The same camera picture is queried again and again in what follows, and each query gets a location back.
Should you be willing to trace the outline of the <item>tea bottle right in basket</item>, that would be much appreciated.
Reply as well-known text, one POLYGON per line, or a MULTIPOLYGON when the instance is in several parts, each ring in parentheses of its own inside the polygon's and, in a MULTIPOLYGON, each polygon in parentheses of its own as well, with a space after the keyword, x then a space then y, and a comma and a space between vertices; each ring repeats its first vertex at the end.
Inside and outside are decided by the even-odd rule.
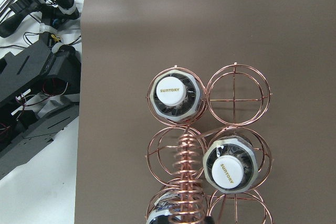
POLYGON ((196 199, 182 201, 180 194, 170 191, 154 203, 146 223, 203 223, 204 219, 203 210, 196 199))

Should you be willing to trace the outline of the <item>tea bottle upper in basket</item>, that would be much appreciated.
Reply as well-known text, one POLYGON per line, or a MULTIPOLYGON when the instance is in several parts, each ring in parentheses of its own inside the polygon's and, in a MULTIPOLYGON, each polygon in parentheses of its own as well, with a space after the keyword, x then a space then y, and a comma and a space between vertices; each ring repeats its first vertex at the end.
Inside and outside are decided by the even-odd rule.
POLYGON ((154 77, 146 99, 153 116, 163 124, 187 125, 204 113, 205 94, 205 87, 194 72, 175 66, 154 77))

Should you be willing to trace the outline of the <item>black device on side table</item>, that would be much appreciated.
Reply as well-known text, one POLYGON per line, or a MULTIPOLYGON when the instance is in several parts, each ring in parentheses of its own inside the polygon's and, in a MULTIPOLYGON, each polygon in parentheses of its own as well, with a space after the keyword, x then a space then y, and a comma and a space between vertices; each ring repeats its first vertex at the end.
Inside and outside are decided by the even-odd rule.
POLYGON ((6 0, 13 12, 1 21, 7 38, 34 12, 41 13, 38 40, 1 58, 1 176, 26 164, 79 114, 81 62, 58 28, 80 13, 75 0, 6 0))

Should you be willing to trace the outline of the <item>tea bottle moved to tray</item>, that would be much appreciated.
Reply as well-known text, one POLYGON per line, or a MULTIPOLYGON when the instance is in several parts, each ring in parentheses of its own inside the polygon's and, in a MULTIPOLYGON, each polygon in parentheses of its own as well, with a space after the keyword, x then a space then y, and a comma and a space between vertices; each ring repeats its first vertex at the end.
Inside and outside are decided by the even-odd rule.
POLYGON ((224 194, 243 193, 258 186, 259 167, 254 145, 242 131, 212 137, 203 156, 207 182, 224 194))

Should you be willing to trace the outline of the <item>tea bottle in basket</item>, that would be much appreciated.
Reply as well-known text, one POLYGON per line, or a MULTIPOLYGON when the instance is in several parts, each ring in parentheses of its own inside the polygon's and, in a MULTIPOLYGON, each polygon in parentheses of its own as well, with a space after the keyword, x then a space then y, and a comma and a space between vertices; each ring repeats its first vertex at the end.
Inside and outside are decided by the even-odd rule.
POLYGON ((182 201, 180 194, 170 191, 154 203, 146 223, 203 223, 204 219, 203 210, 196 199, 182 201))
POLYGON ((205 87, 194 72, 175 66, 154 77, 146 99, 153 116, 163 124, 187 125, 204 113, 205 94, 205 87))

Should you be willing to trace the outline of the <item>copper wire bottle basket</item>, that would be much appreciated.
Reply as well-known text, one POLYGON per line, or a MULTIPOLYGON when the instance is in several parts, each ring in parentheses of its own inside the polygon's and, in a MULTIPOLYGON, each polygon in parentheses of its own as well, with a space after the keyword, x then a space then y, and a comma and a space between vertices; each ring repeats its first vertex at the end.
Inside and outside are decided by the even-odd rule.
POLYGON ((254 67, 234 63, 220 68, 203 85, 202 116, 187 125, 165 124, 148 144, 146 162, 161 188, 148 204, 145 221, 158 198, 174 191, 182 201, 196 199, 205 216, 203 223, 274 223, 258 191, 270 174, 272 154, 266 140, 250 127, 268 111, 267 79, 254 67), (229 131, 247 134, 260 161, 259 185, 243 193, 224 194, 204 176, 203 156, 210 139, 229 131))

